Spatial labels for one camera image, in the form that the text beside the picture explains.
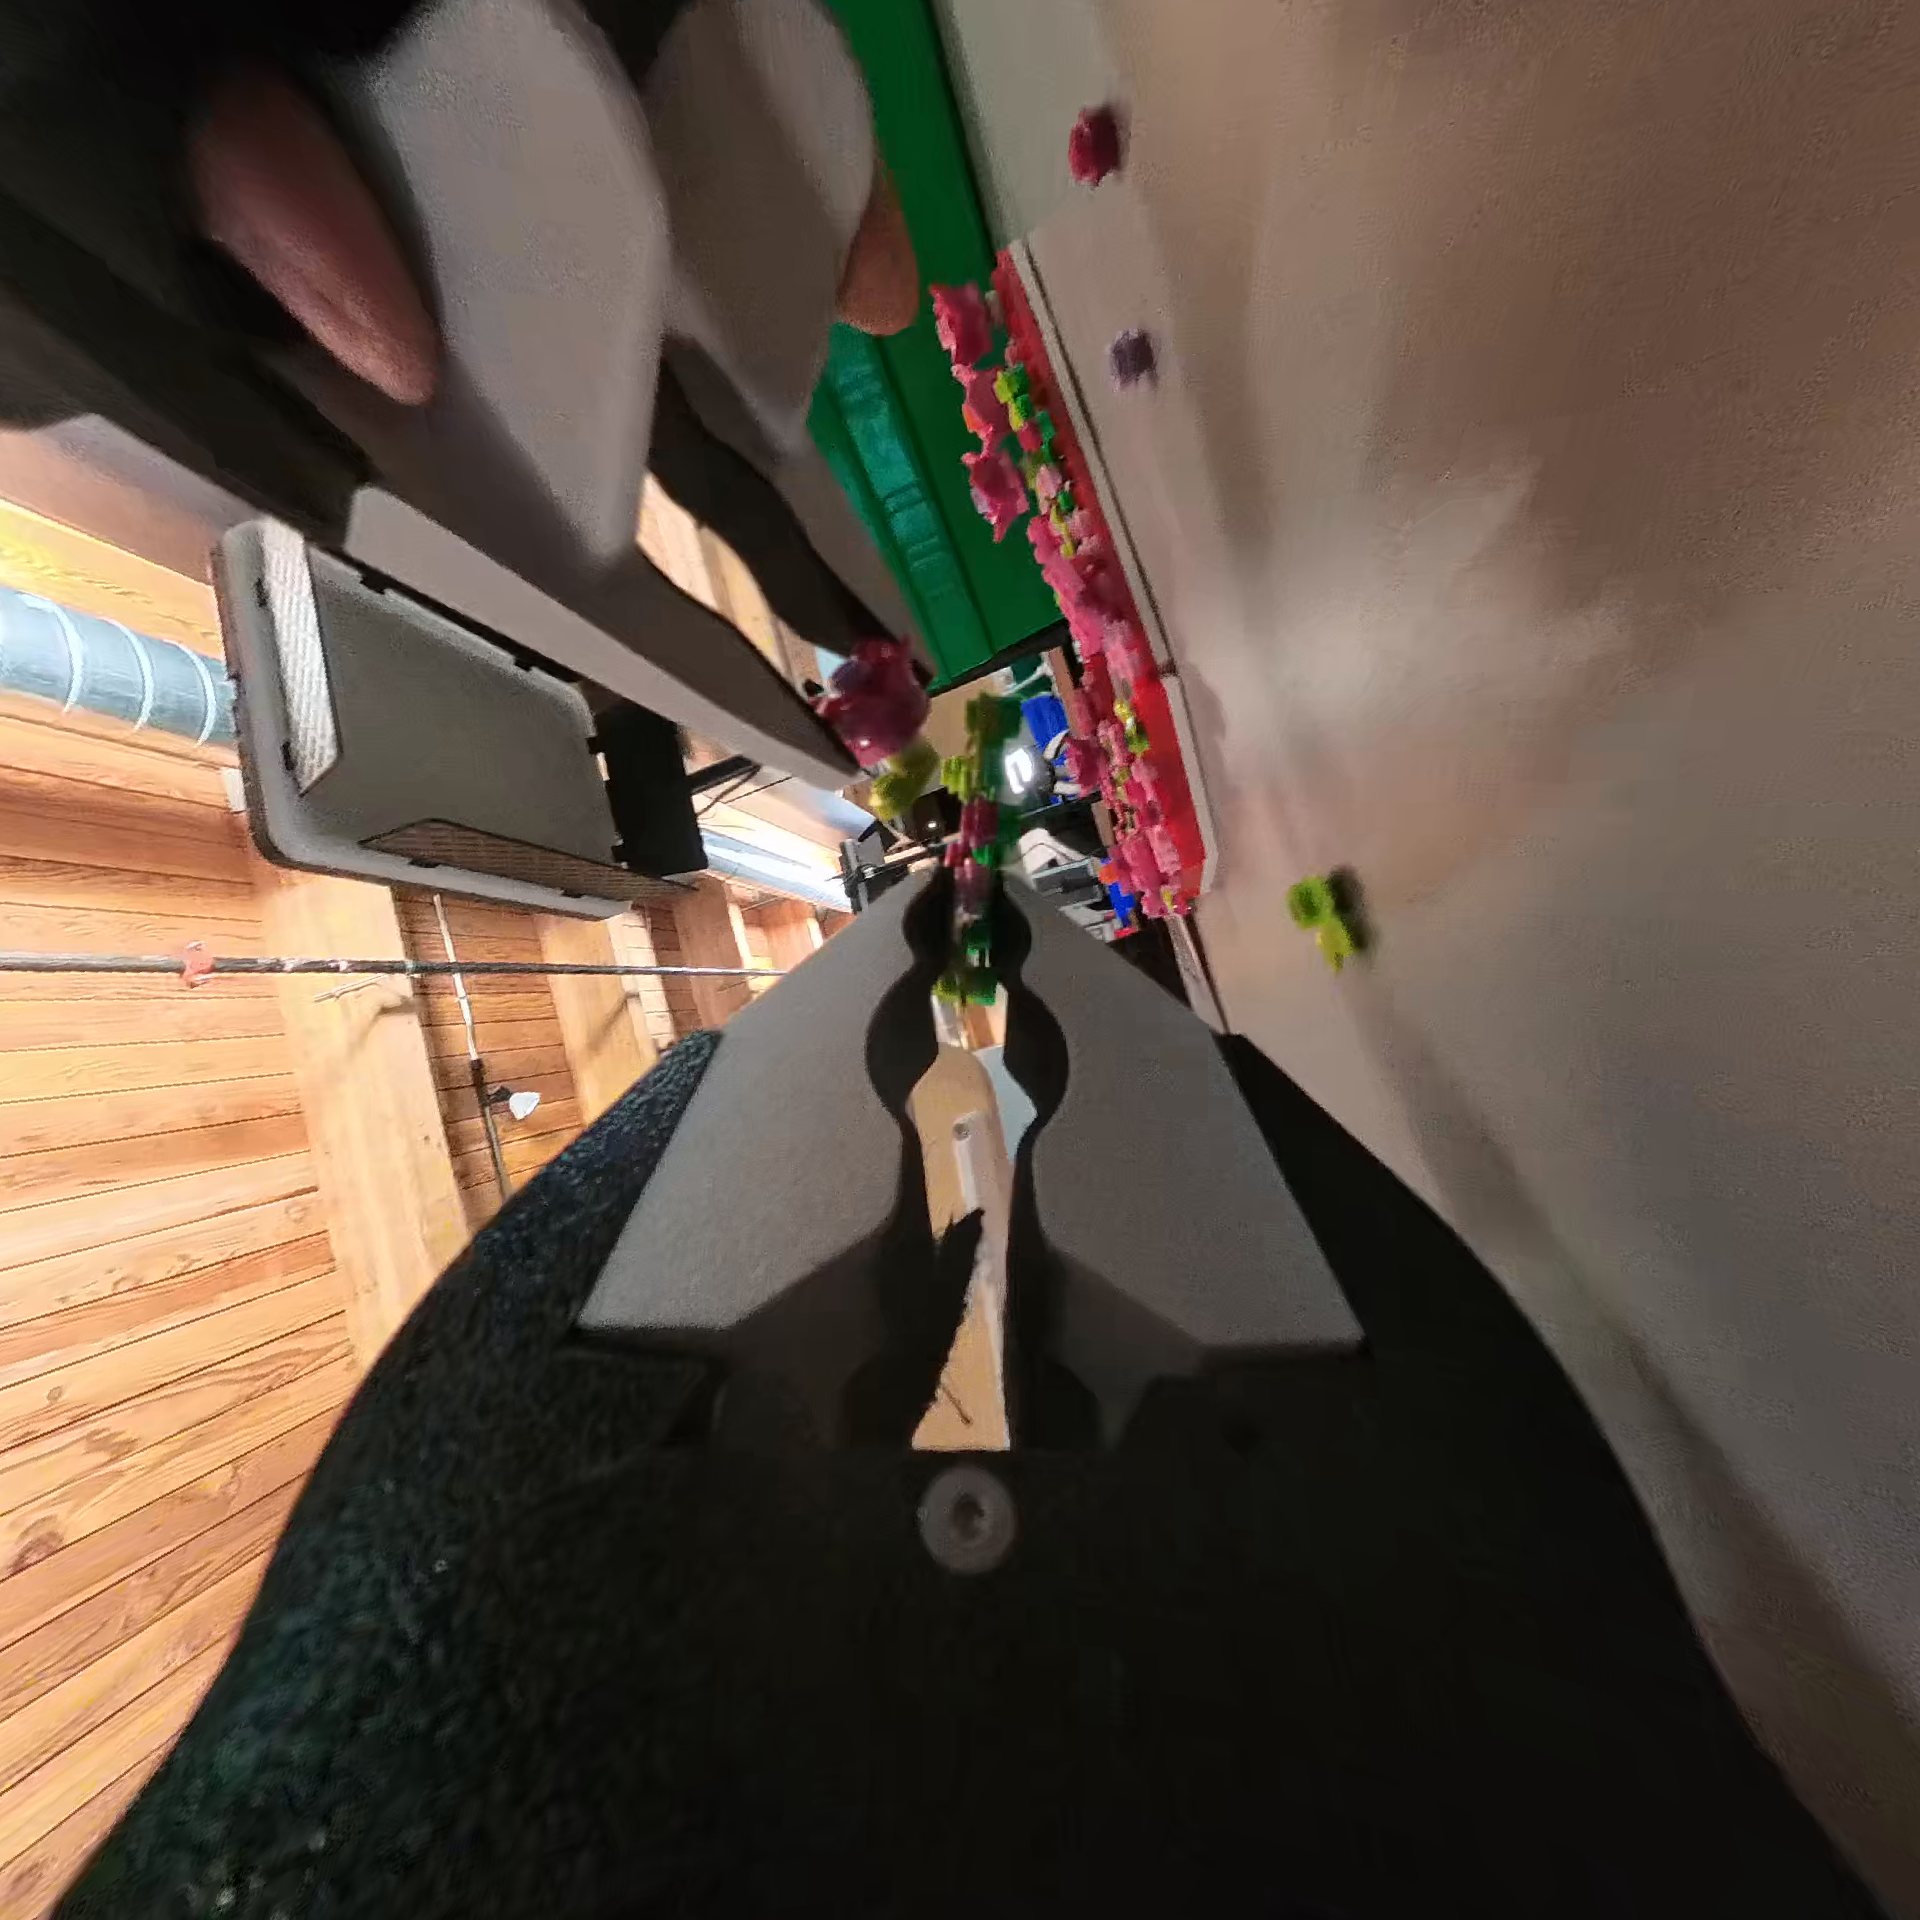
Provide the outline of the magenta lego rose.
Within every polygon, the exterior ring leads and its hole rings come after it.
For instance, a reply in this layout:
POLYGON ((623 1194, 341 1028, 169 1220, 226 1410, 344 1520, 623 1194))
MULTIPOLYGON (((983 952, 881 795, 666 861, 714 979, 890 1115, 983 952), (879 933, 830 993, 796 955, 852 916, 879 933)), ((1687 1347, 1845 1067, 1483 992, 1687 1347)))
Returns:
POLYGON ((870 783, 870 811, 906 823, 911 809, 940 779, 930 742, 928 686, 913 646, 891 637, 864 637, 832 670, 817 714, 840 740, 870 783))

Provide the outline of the person's right hand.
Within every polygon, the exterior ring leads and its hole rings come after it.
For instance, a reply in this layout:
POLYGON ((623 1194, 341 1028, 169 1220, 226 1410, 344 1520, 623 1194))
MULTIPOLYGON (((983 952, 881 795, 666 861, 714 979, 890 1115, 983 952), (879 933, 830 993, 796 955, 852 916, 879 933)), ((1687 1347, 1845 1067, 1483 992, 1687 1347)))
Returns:
MULTIPOLYGON (((275 40, 258 25, 245 62, 239 54, 206 82, 186 147, 192 198, 203 237, 226 253, 291 324, 326 351, 351 376, 392 403, 428 403, 441 384, 441 324, 431 310, 417 259, 401 247, 389 209, 361 174, 328 109, 307 89, 315 62, 366 62, 419 5, 318 5, 275 15, 275 40)), ((519 287, 514 315, 559 319, 561 291, 608 288, 559 270, 584 270, 579 245, 547 259, 536 291, 519 287)), ((561 346, 589 347, 589 370, 612 365, 616 346, 635 347, 655 324, 657 288, 649 264, 657 242, 643 240, 626 280, 612 277, 612 320, 567 320, 561 346)), ((884 163, 877 162, 868 206, 840 266, 836 313, 864 333, 899 333, 918 313, 922 272, 884 163)))

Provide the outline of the green box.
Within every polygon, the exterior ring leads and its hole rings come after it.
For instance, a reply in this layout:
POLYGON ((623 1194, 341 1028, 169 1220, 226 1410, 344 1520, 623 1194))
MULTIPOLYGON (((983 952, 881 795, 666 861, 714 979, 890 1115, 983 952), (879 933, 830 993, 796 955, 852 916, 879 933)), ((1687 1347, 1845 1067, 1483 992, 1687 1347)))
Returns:
MULTIPOLYGON (((935 8, 830 2, 872 101, 877 147, 922 281, 987 287, 995 250, 935 8)), ((836 324, 809 428, 924 637, 938 686, 1060 643, 1063 620, 1025 531, 995 538, 965 472, 965 391, 924 299, 911 327, 836 324)))

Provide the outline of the green lego flower stem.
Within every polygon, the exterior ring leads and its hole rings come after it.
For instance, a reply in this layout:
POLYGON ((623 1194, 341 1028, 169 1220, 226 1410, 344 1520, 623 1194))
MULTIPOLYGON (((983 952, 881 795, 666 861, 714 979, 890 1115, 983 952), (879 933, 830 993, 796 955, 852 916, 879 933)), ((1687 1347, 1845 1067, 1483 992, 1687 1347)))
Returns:
POLYGON ((1004 881, 1021 837, 1010 755, 1021 727, 1019 700, 983 692, 965 704, 965 750, 940 758, 940 783, 959 815, 940 858, 954 897, 954 930, 933 993, 956 1008, 993 1007, 1003 985, 1004 881))

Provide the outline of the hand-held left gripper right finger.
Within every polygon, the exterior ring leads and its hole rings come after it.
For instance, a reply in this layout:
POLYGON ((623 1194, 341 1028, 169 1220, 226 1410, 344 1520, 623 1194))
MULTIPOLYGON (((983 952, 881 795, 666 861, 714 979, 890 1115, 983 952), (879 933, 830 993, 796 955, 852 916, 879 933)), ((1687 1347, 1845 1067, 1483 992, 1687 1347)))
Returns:
POLYGON ((1213 1025, 1008 881, 1017 1449, 1118 1444, 1167 1382, 1355 1356, 1365 1331, 1213 1025))

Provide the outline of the thin metal rod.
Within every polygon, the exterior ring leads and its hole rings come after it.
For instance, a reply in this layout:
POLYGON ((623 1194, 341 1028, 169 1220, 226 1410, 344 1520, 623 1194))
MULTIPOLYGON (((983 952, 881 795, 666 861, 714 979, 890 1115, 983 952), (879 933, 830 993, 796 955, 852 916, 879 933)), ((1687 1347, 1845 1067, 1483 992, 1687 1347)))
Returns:
POLYGON ((633 964, 633 962, 477 962, 468 957, 417 960, 405 955, 217 955, 192 944, 179 955, 94 955, 2 951, 5 974, 45 976, 159 976, 203 987, 217 976, 328 976, 328 979, 454 979, 459 976, 586 976, 770 985, 779 967, 633 964))

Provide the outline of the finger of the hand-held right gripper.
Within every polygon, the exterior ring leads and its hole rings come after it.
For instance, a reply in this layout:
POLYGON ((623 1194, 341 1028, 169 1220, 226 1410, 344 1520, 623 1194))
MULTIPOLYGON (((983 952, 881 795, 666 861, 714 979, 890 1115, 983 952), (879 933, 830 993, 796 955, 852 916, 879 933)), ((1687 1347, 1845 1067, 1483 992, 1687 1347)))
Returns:
POLYGON ((770 663, 787 686, 828 700, 852 674, 862 692, 928 700, 917 615, 812 438, 782 453, 749 424, 661 406, 648 453, 655 488, 716 551, 721 611, 777 643, 770 663))
POLYGON ((635 548, 572 600, 493 561, 394 491, 363 488, 346 556, 414 598, 802 783, 845 788, 858 761, 735 624, 635 548))

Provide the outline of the lime lego flower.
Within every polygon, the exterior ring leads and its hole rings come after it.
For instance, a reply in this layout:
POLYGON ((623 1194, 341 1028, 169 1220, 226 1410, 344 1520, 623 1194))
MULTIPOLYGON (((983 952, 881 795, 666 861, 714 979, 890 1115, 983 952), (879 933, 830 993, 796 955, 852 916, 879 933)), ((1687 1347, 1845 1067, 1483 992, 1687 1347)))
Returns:
POLYGON ((1330 867, 1294 881, 1283 904, 1333 973, 1346 973, 1374 944, 1372 916, 1353 867, 1330 867))

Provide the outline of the red heart lego frame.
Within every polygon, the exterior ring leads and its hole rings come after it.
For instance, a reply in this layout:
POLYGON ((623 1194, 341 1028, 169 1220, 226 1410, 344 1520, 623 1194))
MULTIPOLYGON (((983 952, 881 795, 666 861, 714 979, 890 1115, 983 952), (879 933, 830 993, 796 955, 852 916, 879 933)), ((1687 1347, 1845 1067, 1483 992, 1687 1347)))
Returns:
POLYGON ((1196 725, 1036 258, 1004 247, 987 283, 930 303, 962 390, 968 499, 998 544, 1027 540, 1065 624, 1065 758, 1108 823, 1106 876, 1147 919, 1188 921, 1218 867, 1196 725))

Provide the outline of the silver air duct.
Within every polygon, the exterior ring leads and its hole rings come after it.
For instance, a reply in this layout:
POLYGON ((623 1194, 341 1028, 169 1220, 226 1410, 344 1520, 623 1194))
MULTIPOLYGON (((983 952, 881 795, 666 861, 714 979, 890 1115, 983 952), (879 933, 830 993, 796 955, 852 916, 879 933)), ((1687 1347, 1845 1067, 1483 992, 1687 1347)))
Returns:
MULTIPOLYGON (((186 643, 119 620, 68 609, 32 591, 2 587, 2 686, 108 733, 234 755, 235 689, 226 669, 186 643)), ((819 910, 852 910, 847 886, 821 861, 704 823, 709 871, 819 910)))

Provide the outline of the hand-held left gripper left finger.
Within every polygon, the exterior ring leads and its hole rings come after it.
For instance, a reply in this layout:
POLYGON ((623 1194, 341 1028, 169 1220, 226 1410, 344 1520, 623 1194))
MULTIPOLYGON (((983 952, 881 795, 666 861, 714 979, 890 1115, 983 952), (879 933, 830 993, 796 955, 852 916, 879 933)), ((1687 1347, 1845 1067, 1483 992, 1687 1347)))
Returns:
POLYGON ((722 1028, 579 1331, 705 1363, 823 1444, 913 1442, 968 1291, 911 1118, 950 937, 927 870, 722 1028))

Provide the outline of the grey ceiling heater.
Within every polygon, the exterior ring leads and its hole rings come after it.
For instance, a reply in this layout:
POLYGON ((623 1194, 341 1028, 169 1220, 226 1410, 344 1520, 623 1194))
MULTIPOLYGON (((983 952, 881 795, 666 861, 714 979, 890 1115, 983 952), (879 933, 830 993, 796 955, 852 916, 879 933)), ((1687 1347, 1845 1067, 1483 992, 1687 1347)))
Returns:
POLYGON ((228 529, 212 570, 267 861, 581 921, 709 870, 676 723, 592 708, 275 518, 228 529))

